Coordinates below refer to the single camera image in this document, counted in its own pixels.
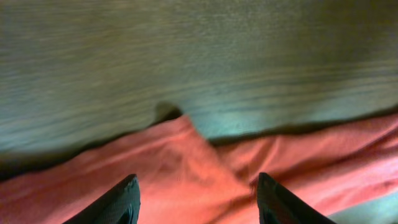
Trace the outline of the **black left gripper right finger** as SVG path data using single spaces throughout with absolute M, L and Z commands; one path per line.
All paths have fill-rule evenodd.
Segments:
M 260 224 L 335 224 L 262 172 L 257 183 Z

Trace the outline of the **orange printed t-shirt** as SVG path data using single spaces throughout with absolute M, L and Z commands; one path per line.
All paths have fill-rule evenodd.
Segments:
M 63 223 L 129 174 L 140 223 L 257 223 L 261 172 L 331 215 L 397 190 L 397 116 L 211 146 L 181 116 L 1 184 L 2 223 Z

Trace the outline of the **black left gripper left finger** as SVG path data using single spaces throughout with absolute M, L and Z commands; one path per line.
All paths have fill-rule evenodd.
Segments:
M 139 182 L 131 174 L 64 224 L 137 224 L 140 206 Z

